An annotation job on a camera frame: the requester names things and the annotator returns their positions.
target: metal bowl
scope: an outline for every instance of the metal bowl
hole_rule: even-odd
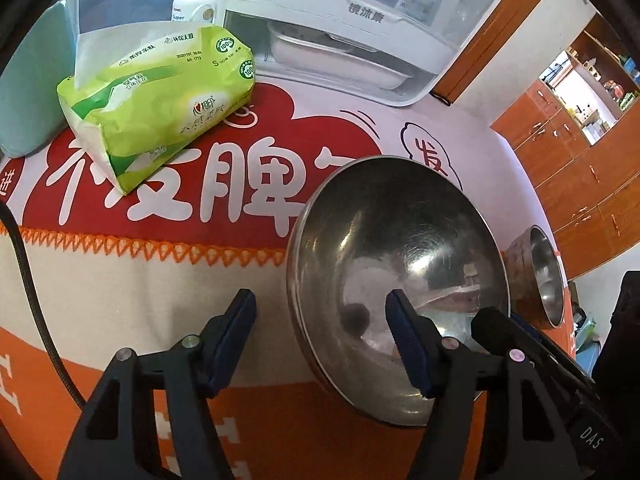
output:
[[[504,253],[513,311],[539,328],[557,328],[564,319],[564,283],[551,241],[537,225]]]
[[[432,401],[409,383],[385,319],[394,288],[443,336],[474,349],[475,313],[509,313],[500,252],[465,195],[418,162],[364,158],[332,174],[299,216],[289,241],[289,306],[326,386],[375,420],[424,426]]]

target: white bottle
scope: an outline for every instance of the white bottle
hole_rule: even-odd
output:
[[[212,23],[218,0],[174,0],[172,22]]]

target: white tissue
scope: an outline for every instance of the white tissue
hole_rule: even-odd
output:
[[[201,26],[201,23],[191,22],[126,23],[80,34],[74,76],[76,89],[91,81],[103,68],[151,41],[169,34],[195,32]]]

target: white cabinet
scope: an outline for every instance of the white cabinet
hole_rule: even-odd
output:
[[[498,1],[220,0],[218,23],[254,50],[259,75],[405,106],[428,93]],[[309,35],[308,28],[318,31],[318,52],[313,41],[283,42],[273,33],[274,27],[288,28],[282,24],[303,27],[302,35]],[[336,40],[350,47],[343,56]],[[337,51],[328,54],[332,42]]]

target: cabinet handle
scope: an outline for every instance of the cabinet handle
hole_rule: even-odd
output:
[[[571,128],[569,128],[566,124],[563,124],[562,126],[564,126],[564,129],[569,132],[569,135],[571,135],[571,138],[575,139],[574,133],[571,131]]]
[[[616,230],[618,237],[620,237],[620,229],[618,229],[618,222],[616,222],[616,216],[611,215],[611,221],[613,222],[613,228]]]
[[[548,105],[549,105],[549,104],[551,104],[549,101],[547,101],[547,100],[546,100],[545,95],[544,95],[540,90],[538,90],[538,95],[539,95],[540,97],[542,97],[542,100],[543,100],[546,104],[548,104]]]
[[[589,169],[591,170],[591,174],[593,175],[593,177],[596,179],[596,182],[598,183],[598,185],[600,185],[600,179],[598,178],[598,176],[596,175],[596,170],[593,169],[593,166],[589,166]]]
[[[587,220],[591,220],[591,215],[589,215],[589,216],[585,216],[582,220],[578,220],[578,221],[575,223],[575,226],[576,226],[576,227],[578,227],[582,222],[586,222]]]
[[[586,213],[589,209],[589,206],[584,206],[582,209],[580,209],[580,211],[578,211],[577,213],[574,213],[574,218],[577,216],[580,216],[582,213]]]

